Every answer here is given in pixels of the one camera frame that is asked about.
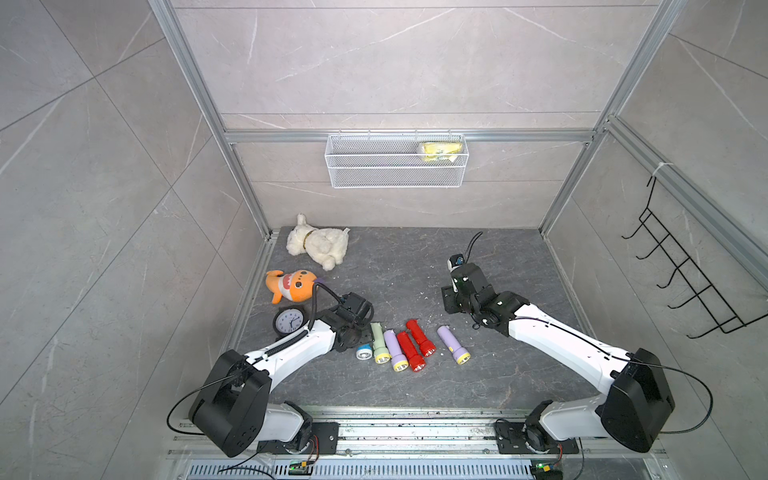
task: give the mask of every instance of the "orange shark plush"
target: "orange shark plush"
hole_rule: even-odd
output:
[[[266,288],[274,293],[272,303],[280,303],[285,296],[292,302],[303,302],[312,297],[312,287],[317,276],[308,270],[297,270],[287,275],[282,270],[266,273]]]

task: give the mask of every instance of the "alarm clock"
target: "alarm clock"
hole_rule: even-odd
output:
[[[286,306],[277,311],[274,320],[272,320],[272,328],[275,329],[277,335],[284,337],[296,332],[306,325],[307,321],[309,319],[300,306]]]

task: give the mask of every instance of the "black wire rack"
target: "black wire rack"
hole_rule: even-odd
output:
[[[704,307],[704,309],[709,314],[710,318],[715,322],[715,326],[710,328],[704,333],[701,333],[699,335],[694,335],[694,336],[691,336],[691,335],[686,335],[686,336],[689,339],[698,339],[717,329],[719,329],[723,333],[731,333],[751,323],[755,323],[757,320],[766,318],[768,316],[768,313],[762,316],[758,316],[756,319],[753,319],[748,322],[745,322],[743,319],[741,319],[739,314],[736,313],[736,311],[733,309],[730,303],[728,303],[728,301],[725,300],[722,293],[720,293],[720,291],[714,286],[714,284],[712,283],[710,278],[707,276],[707,274],[704,273],[704,271],[694,261],[694,259],[690,256],[690,254],[683,248],[683,246],[680,245],[680,242],[678,242],[677,238],[675,238],[674,235],[667,229],[667,227],[664,225],[661,219],[657,217],[656,214],[654,214],[654,212],[650,209],[650,199],[654,195],[654,188],[656,187],[656,177],[651,176],[651,178],[648,180],[648,183],[646,184],[646,187],[648,185],[650,185],[648,202],[646,202],[645,204],[645,210],[643,210],[643,212],[637,218],[640,221],[640,225],[635,229],[635,231],[629,237],[625,237],[622,235],[621,238],[625,240],[629,240],[630,238],[634,237],[637,234],[637,232],[639,232],[641,229],[645,229],[645,231],[647,231],[648,234],[650,234],[651,238],[653,238],[654,241],[656,242],[656,246],[650,252],[648,252],[647,255],[644,255],[642,257],[639,257],[636,255],[635,258],[637,258],[638,260],[645,260],[648,257],[650,257],[650,255],[653,254],[653,252],[655,252],[656,250],[661,250],[662,252],[664,252],[664,255],[667,256],[667,259],[669,259],[669,261],[672,262],[672,264],[674,265],[674,270],[672,270],[672,274],[670,275],[670,279],[667,281],[667,283],[665,283],[664,285],[660,285],[657,283],[656,286],[662,289],[669,287],[669,285],[672,284],[672,279],[675,277],[675,275],[679,273],[680,276],[683,278],[683,280],[685,280],[685,283],[688,285],[688,288],[690,288],[690,291],[694,293],[691,297],[689,297],[687,300],[682,302],[680,305],[675,305],[675,306],[667,305],[667,306],[672,310],[675,310],[675,309],[681,308],[682,306],[685,306],[690,301],[696,299],[696,300],[699,300],[699,302],[701,303],[701,306]],[[658,223],[658,225],[660,226],[660,228],[664,231],[664,235],[661,238],[659,238],[656,234],[654,234],[654,232],[651,231],[650,228],[648,228],[647,222],[650,219],[655,220],[656,223]],[[683,252],[684,255],[683,255],[683,260],[681,262],[678,263],[673,259],[669,250],[664,246],[664,242],[667,242],[668,244],[670,244],[670,247],[672,245],[677,245],[677,247]],[[701,275],[701,278],[704,280],[703,282],[697,282],[702,284],[702,287],[700,287],[698,290],[694,288],[694,285],[688,279],[685,272],[682,271],[682,267],[688,263],[690,263],[690,265],[694,267],[695,270],[693,271],[698,272]],[[725,305],[728,312],[726,316],[728,316],[729,318],[727,320],[721,322],[715,317],[715,315],[712,313],[712,309],[710,308],[710,306],[708,306],[705,299],[701,297],[701,295],[705,292],[710,292],[710,294],[714,293],[720,298],[720,300],[723,301],[723,304]]]

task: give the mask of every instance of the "ventilation grille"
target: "ventilation grille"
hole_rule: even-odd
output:
[[[531,461],[511,458],[472,459],[336,459],[322,458],[313,466],[308,475],[288,475],[290,459],[275,460],[266,467],[257,462],[248,462],[243,467],[218,473],[221,468],[234,465],[232,460],[193,461],[187,480],[214,480],[230,478],[251,480],[269,478],[248,468],[259,468],[269,472],[278,480],[311,478],[312,480],[347,480],[352,478],[375,478],[377,480],[496,480],[530,479]]]

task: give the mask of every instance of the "clock face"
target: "clock face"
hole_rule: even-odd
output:
[[[275,316],[275,331],[280,335],[296,332],[304,324],[304,312],[297,308],[285,309]]]

